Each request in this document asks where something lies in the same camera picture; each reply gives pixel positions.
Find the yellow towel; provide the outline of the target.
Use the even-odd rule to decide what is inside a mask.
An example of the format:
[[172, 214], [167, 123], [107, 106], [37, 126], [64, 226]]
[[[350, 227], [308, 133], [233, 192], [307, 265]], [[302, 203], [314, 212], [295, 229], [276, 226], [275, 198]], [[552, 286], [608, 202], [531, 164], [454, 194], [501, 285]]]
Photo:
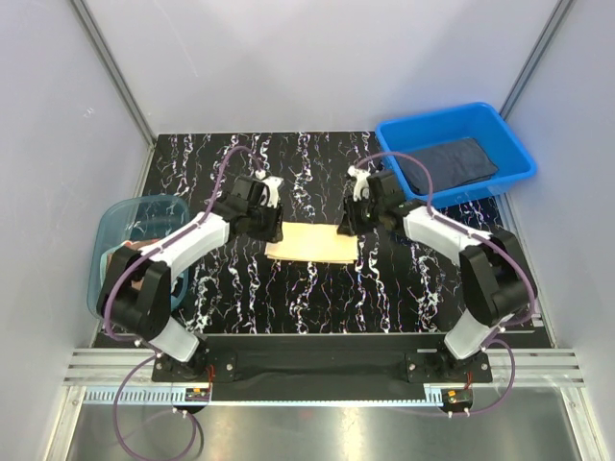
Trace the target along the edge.
[[283, 222], [283, 240], [268, 243], [270, 259], [349, 264], [358, 259], [356, 236], [337, 233], [336, 225]]

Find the dark grey-blue towel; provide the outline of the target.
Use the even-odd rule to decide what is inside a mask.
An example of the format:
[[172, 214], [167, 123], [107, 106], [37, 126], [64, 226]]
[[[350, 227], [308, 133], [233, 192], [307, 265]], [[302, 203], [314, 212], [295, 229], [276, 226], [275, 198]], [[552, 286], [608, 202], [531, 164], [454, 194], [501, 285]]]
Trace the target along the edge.
[[407, 153], [430, 173], [433, 192], [488, 181], [499, 172], [494, 161], [471, 137]]

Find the brown towel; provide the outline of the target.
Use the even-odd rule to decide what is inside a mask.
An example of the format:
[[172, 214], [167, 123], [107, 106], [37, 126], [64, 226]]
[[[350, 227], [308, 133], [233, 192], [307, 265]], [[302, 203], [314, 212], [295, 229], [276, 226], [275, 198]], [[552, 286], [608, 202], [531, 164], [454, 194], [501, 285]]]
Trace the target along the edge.
[[157, 242], [158, 242], [157, 238], [149, 239], [149, 240], [139, 240], [139, 241], [125, 240], [120, 245], [117, 245], [107, 250], [106, 252], [104, 252], [100, 260], [100, 281], [101, 283], [104, 283], [107, 271], [109, 270], [111, 266], [112, 256], [118, 249], [120, 249], [121, 247], [127, 247], [127, 248], [130, 248], [132, 250], [136, 250], [139, 252], [141, 248], [148, 247]]

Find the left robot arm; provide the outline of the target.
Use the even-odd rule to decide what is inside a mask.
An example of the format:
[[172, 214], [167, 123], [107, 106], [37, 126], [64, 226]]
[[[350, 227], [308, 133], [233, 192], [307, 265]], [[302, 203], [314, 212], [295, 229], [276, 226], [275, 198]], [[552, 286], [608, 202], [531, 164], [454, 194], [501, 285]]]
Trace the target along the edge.
[[278, 243], [283, 240], [283, 179], [258, 171], [240, 177], [179, 230], [135, 250], [122, 246], [111, 263], [97, 300], [106, 327], [119, 326], [169, 358], [185, 379], [207, 370], [205, 341], [171, 315], [175, 280], [194, 262], [241, 235]]

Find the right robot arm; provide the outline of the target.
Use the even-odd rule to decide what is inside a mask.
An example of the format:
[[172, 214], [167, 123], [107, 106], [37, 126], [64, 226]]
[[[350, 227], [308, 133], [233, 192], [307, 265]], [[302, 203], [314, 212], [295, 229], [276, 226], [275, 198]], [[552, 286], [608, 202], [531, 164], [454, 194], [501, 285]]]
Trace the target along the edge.
[[476, 230], [420, 200], [406, 199], [391, 171], [348, 169], [353, 191], [344, 198], [337, 232], [355, 236], [383, 227], [432, 248], [459, 270], [465, 311], [446, 333], [430, 365], [445, 379], [462, 378], [471, 361], [497, 332], [537, 297], [535, 282], [517, 236], [507, 230]]

